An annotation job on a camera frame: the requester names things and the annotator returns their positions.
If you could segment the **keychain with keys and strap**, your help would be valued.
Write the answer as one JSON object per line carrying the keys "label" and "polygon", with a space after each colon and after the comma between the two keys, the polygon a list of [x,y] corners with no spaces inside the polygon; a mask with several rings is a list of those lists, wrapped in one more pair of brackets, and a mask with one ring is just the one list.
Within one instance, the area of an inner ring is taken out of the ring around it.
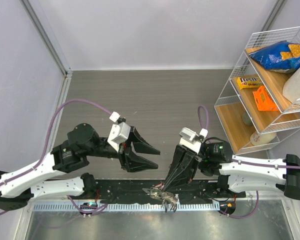
{"label": "keychain with keys and strap", "polygon": [[150,188],[142,188],[142,190],[150,198],[161,201],[161,205],[166,213],[168,212],[168,207],[170,207],[170,211],[173,211],[174,213],[177,211],[178,198],[174,193],[164,191],[164,183],[158,183]]}

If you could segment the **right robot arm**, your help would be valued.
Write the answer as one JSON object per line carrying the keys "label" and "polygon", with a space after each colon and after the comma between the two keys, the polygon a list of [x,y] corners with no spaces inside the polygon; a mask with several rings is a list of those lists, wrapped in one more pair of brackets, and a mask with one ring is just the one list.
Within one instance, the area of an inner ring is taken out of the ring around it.
{"label": "right robot arm", "polygon": [[300,158],[261,159],[234,155],[230,144],[217,137],[180,139],[162,190],[186,185],[197,171],[217,176],[216,191],[222,197],[250,191],[282,192],[300,201]]}

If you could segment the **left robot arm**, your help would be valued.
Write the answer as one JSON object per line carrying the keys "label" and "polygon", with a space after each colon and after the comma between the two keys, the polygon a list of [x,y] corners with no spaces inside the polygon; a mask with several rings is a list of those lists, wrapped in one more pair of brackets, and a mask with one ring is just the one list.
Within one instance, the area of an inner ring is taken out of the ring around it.
{"label": "left robot arm", "polygon": [[70,196],[91,199],[97,195],[92,174],[56,180],[89,165],[88,157],[118,159],[128,173],[156,170],[158,165],[142,154],[160,155],[134,126],[113,124],[107,137],[99,136],[87,123],[77,125],[67,140],[36,162],[13,172],[0,171],[0,209],[8,212],[24,208],[29,201]]}

